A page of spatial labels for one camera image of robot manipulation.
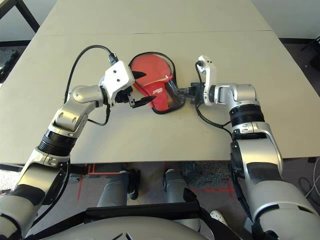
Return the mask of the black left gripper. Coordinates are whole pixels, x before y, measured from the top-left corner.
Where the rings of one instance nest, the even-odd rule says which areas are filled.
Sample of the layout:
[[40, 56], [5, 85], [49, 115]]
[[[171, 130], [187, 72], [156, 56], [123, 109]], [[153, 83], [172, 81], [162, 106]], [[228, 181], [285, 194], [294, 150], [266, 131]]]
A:
[[[139, 79], [139, 78], [146, 76], [146, 73], [141, 72], [141, 71], [132, 71], [132, 75], [135, 79]], [[140, 100], [136, 101], [131, 96], [132, 92], [133, 92], [133, 88], [131, 86], [127, 87], [124, 90], [120, 90], [115, 96], [115, 102], [116, 103], [129, 103], [129, 105], [134, 109], [134, 108], [142, 107], [154, 99], [153, 96], [145, 96], [145, 97], [142, 97]]]

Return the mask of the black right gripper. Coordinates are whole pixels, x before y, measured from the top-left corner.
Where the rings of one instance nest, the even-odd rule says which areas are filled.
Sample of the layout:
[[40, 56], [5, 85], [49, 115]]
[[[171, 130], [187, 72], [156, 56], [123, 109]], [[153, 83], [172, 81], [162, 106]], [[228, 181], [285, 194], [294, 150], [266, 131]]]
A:
[[190, 98], [192, 105], [201, 105], [204, 103], [204, 88], [203, 82], [191, 82], [190, 87], [187, 88], [175, 88], [174, 92], [180, 99]]

